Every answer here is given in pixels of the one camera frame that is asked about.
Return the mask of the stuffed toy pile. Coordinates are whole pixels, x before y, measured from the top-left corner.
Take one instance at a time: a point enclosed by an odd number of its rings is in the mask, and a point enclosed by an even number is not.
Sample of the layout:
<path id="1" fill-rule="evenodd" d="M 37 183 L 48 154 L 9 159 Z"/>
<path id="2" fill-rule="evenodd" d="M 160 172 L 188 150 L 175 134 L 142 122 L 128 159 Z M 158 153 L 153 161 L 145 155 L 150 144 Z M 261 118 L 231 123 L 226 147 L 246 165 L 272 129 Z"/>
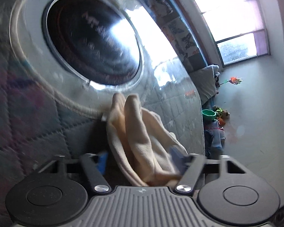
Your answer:
<path id="1" fill-rule="evenodd" d="M 221 127 L 225 126 L 226 120 L 230 118 L 230 113 L 219 106 L 213 106 L 212 110 L 216 113 L 216 119 Z"/>

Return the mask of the left butterfly print cushion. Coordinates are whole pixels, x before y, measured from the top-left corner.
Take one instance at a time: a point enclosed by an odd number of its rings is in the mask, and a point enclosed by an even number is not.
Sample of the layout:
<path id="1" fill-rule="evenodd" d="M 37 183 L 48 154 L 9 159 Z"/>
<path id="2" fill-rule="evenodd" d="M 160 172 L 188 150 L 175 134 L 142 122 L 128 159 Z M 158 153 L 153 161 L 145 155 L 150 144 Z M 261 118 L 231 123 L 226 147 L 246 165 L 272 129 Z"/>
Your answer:
<path id="1" fill-rule="evenodd" d="M 153 19 L 165 17 L 173 13 L 166 0 L 139 0 Z"/>

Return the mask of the cream fleece garment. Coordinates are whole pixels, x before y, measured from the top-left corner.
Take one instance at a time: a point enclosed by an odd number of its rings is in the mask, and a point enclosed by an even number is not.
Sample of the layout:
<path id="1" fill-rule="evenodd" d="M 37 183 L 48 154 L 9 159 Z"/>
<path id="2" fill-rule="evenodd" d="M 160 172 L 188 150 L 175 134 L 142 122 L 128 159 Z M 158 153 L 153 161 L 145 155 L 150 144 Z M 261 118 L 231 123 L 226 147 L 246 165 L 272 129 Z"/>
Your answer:
<path id="1" fill-rule="evenodd" d="M 174 188 L 182 178 L 169 150 L 187 150 L 157 113 L 141 106 L 138 95 L 113 95 L 106 130 L 115 161 L 133 186 Z"/>

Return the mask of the window with frame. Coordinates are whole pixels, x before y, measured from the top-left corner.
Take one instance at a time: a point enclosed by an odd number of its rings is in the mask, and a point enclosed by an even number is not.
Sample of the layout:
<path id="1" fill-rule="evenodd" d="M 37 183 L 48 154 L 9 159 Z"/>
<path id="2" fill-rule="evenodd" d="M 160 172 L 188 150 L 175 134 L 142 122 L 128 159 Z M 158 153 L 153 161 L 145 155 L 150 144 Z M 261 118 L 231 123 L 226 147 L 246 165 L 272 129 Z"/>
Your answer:
<path id="1" fill-rule="evenodd" d="M 270 53 L 257 0 L 179 0 L 204 46 L 223 66 Z"/>

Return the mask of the grey quilted star table cover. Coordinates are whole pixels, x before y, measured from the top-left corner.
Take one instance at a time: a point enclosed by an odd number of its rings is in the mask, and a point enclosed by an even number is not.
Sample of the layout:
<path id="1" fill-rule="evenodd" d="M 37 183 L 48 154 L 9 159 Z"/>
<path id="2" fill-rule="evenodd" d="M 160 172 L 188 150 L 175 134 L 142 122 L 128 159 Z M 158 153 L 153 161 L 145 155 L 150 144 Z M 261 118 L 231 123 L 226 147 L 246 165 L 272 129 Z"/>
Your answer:
<path id="1" fill-rule="evenodd" d="M 43 92 L 8 42 L 16 0 L 0 0 L 0 226 L 10 226 L 7 192 L 52 155 L 76 157 L 107 147 L 105 123 L 76 113 Z M 205 151 L 200 98 L 182 63 L 156 65 L 144 106 L 157 113 L 187 151 Z"/>

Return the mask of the black round induction cooktop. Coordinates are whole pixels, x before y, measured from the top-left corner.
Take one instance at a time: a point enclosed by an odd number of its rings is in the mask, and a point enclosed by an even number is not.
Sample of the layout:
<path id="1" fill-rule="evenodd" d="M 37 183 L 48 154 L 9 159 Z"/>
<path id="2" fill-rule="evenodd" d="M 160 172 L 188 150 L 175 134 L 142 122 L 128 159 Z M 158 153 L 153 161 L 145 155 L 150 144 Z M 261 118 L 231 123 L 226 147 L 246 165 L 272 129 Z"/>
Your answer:
<path id="1" fill-rule="evenodd" d="M 43 33 L 59 63 L 78 77 L 107 86 L 132 81 L 141 66 L 136 33 L 105 0 L 53 0 Z"/>

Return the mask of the green plastic bowl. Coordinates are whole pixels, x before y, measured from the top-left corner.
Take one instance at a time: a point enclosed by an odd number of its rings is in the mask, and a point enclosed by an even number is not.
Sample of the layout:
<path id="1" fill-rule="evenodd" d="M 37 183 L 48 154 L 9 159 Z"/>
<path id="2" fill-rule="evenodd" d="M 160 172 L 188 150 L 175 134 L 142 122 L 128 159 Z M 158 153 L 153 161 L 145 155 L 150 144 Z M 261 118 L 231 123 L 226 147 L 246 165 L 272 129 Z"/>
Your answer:
<path id="1" fill-rule="evenodd" d="M 213 121 L 216 119 L 216 112 L 210 109 L 202 110 L 202 116 L 204 121 Z"/>

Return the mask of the grey pillow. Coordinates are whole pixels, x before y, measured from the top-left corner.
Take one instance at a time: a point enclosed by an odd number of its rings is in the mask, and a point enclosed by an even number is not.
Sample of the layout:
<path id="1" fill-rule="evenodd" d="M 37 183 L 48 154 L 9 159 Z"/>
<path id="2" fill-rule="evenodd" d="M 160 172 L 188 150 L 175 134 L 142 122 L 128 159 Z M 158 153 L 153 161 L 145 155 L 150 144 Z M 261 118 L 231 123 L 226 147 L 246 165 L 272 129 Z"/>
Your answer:
<path id="1" fill-rule="evenodd" d="M 201 104 L 205 104 L 217 93 L 216 79 L 220 76 L 218 65 L 209 65 L 200 70 L 189 73 L 198 94 Z"/>

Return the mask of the butterfly print cushion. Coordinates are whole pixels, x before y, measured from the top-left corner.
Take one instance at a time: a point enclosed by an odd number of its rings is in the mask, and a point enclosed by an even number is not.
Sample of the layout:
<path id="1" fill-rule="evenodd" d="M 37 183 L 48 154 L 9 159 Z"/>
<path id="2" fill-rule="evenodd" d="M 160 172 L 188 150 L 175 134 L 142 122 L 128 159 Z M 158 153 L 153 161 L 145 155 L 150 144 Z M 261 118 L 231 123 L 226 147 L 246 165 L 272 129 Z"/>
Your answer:
<path id="1" fill-rule="evenodd" d="M 153 19 L 165 17 L 173 13 L 166 0 L 139 0 Z"/>
<path id="2" fill-rule="evenodd" d="M 162 31 L 168 38 L 181 62 L 192 60 L 201 61 L 203 56 L 194 40 L 193 34 L 180 17 L 162 26 Z"/>

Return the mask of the dark blue sofa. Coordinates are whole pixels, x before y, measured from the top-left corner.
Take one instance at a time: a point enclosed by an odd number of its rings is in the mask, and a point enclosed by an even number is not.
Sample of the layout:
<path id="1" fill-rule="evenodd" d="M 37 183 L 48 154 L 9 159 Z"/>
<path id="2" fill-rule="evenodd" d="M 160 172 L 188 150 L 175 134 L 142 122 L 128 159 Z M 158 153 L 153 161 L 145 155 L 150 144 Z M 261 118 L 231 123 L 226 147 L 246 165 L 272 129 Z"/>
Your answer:
<path id="1" fill-rule="evenodd" d="M 138 1 L 142 9 L 135 21 L 154 74 L 145 106 L 161 116 L 189 152 L 218 159 L 223 153 L 223 130 L 201 114 L 212 107 L 218 67 L 206 63 L 192 24 L 175 0 Z"/>

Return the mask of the right butterfly print cushion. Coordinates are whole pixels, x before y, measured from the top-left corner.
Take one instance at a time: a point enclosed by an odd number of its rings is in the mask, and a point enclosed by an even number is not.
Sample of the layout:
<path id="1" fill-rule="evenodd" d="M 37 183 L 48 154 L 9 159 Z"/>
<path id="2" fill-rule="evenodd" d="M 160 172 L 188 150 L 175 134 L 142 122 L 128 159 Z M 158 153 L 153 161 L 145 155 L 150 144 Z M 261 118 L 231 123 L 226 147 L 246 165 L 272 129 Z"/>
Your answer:
<path id="1" fill-rule="evenodd" d="M 192 60 L 201 61 L 203 56 L 194 40 L 193 34 L 180 17 L 162 26 L 162 31 L 168 38 L 181 62 Z"/>

